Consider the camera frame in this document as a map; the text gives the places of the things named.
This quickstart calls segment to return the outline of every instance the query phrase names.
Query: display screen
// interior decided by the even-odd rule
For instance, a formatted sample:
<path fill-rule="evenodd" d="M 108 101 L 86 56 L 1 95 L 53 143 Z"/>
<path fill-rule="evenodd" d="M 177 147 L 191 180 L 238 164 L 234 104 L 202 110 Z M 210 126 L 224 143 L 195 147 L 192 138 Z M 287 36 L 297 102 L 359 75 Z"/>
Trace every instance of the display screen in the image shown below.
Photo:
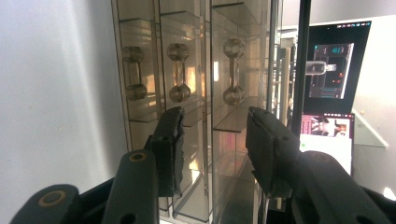
<path fill-rule="evenodd" d="M 300 150 L 327 153 L 351 175 L 354 118 L 353 114 L 303 114 Z"/>
<path fill-rule="evenodd" d="M 309 27 L 305 113 L 350 113 L 371 22 Z"/>

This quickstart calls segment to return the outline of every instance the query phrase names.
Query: glass cabinet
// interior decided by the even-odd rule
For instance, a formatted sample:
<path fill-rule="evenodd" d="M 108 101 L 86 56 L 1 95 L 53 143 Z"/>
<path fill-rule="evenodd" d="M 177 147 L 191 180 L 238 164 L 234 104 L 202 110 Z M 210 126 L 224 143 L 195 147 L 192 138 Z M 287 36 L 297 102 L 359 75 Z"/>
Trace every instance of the glass cabinet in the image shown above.
<path fill-rule="evenodd" d="M 273 102 L 271 2 L 112 1 L 130 150 L 144 147 L 164 110 L 185 110 L 182 194 L 160 198 L 164 220 L 257 220 L 246 123 L 250 106 Z"/>

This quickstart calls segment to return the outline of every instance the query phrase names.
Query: computer screen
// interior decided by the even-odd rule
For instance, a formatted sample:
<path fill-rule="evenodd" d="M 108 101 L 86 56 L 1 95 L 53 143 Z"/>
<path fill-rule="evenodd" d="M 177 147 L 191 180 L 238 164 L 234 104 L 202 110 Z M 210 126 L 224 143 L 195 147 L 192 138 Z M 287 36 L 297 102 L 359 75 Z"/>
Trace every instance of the computer screen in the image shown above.
<path fill-rule="evenodd" d="M 307 66 L 316 73 L 305 76 L 305 113 L 351 112 L 371 24 L 309 27 Z"/>
<path fill-rule="evenodd" d="M 327 153 L 351 175 L 354 121 L 353 114 L 303 114 L 300 150 Z"/>

